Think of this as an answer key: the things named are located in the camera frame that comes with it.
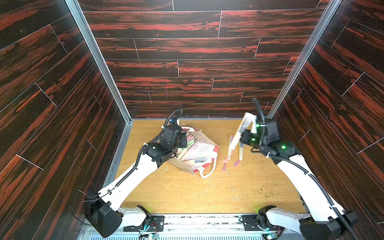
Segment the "folding fan purple print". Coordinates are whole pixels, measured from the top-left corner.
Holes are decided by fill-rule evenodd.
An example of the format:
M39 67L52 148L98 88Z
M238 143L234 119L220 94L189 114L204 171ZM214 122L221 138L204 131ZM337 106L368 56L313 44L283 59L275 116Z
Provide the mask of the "folding fan purple print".
M240 126L237 129L236 134L234 135L233 140L229 145L229 149L234 150L237 144L241 141L241 138L245 135L245 131L248 129L249 125L252 125L251 133L257 133L257 116L251 113L245 113Z

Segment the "folding fan dark blue print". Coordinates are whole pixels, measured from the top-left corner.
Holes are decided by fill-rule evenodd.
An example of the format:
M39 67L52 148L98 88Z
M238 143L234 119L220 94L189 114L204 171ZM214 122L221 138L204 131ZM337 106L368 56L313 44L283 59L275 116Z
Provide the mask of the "folding fan dark blue print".
M239 143L239 159L234 163L234 167L238 166L242 161L244 157L244 144Z

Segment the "folding fan pink tassel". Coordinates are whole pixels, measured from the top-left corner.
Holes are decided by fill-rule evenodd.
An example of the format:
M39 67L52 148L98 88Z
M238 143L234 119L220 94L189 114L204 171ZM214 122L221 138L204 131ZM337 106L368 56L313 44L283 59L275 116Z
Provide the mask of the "folding fan pink tassel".
M227 170L228 162L229 162L230 159L231 159L232 151L233 151L233 148L231 147L231 145L232 145L232 141L233 141L233 139L234 139L234 136L233 136L233 135L230 135L230 138L229 138L229 145L228 145L228 152L227 152L227 156L226 156L226 158L225 158L224 161L223 161L222 171L226 171L226 170Z

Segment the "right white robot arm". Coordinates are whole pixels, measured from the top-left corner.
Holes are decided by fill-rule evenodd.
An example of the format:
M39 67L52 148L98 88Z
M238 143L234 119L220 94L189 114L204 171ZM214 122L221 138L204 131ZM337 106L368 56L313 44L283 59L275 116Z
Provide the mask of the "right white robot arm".
M349 232L358 236L353 226L358 222L354 212L347 212L328 193L306 163L300 149L290 141L281 139L277 123L245 113L231 147L242 143L252 147L252 152L271 159L289 178L298 191L306 214L284 211L274 205L259 210L260 229L282 227L303 236L306 240L336 240Z

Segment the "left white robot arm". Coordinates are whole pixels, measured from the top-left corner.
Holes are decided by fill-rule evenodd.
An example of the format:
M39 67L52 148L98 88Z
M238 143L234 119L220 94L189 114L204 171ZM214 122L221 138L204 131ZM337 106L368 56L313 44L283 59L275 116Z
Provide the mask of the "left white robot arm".
M128 195L150 174L168 161L179 148L187 146L187 131L178 124L164 126L160 134L140 148L135 163L106 187L88 191L84 200L85 217L103 237L121 227L149 224L150 213L144 207L121 207Z

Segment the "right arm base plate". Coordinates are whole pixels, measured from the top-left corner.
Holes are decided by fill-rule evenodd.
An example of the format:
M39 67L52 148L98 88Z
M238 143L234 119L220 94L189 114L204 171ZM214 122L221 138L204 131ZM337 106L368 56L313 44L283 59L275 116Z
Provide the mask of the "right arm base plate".
M283 227L272 225L264 214L242 215L239 217L239 222L243 224L245 231L281 232L285 230Z

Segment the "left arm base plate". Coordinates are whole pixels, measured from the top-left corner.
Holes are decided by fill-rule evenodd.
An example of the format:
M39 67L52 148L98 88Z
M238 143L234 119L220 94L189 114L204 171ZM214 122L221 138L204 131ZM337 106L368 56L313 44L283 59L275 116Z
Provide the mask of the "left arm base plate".
M162 232L164 230L165 216L150 215L147 216L139 226L127 226L123 232Z

